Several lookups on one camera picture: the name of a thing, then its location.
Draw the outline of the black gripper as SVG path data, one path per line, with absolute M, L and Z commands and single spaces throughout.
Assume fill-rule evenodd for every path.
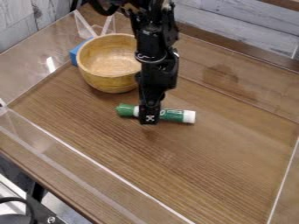
M 176 88 L 179 72 L 179 53 L 170 51 L 158 63 L 143 63 L 142 71 L 135 80 L 139 87 L 139 122 L 143 125 L 156 125 L 160 119 L 164 93 Z

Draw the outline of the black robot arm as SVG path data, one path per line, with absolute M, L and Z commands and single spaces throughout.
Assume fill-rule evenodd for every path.
M 143 125 L 160 120 L 166 92 L 176 88 L 179 53 L 174 43 L 179 39 L 174 0 L 88 0 L 103 16 L 118 11 L 130 18 L 136 40 L 135 59 L 142 70 L 135 76 L 139 88 L 139 115 Z

